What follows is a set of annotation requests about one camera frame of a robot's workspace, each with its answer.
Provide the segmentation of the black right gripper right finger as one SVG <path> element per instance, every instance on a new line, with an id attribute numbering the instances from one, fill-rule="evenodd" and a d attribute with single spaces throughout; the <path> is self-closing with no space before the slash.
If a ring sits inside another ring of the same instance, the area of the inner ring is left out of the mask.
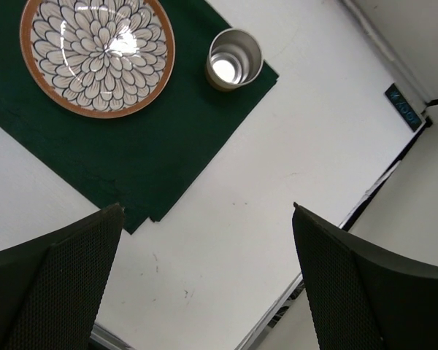
<path id="1" fill-rule="evenodd" d="M 293 236 L 320 349 L 438 349 L 438 267 L 296 204 Z"/>

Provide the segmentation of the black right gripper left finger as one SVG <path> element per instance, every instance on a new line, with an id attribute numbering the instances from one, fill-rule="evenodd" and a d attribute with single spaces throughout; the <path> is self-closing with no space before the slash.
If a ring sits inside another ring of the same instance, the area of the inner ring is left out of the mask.
<path id="1" fill-rule="evenodd" d="M 114 204 L 0 251 L 0 349 L 86 349 L 121 237 Z"/>

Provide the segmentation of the dark green cloth napkin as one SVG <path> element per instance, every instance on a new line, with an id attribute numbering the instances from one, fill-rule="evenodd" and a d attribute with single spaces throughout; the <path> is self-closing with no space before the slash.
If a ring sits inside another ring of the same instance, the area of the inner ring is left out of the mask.
<path id="1" fill-rule="evenodd" d="M 226 21 L 205 1 L 163 1 L 176 58 L 160 96 L 126 117 L 97 120 L 57 105 L 26 68 L 18 42 L 23 1 L 0 1 L 0 128 L 99 207 L 119 203 L 125 229 L 159 221 L 277 81 L 265 66 L 232 93 L 204 74 Z"/>

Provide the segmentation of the floral ceramic plate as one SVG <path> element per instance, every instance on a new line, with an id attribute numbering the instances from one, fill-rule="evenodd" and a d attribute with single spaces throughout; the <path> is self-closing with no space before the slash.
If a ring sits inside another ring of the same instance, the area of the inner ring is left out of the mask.
<path id="1" fill-rule="evenodd" d="M 159 1 L 27 1 L 20 49 L 47 96 L 96 119 L 145 108 L 166 87 L 175 60 Z"/>

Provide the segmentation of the metal cup with cork band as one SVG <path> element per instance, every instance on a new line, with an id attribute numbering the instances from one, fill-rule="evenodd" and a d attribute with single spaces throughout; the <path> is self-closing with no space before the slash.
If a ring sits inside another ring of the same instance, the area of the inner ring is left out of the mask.
<path id="1" fill-rule="evenodd" d="M 212 40 L 205 74 L 214 89 L 232 91 L 253 82 L 263 64 L 263 53 L 256 38 L 242 29 L 228 28 Z"/>

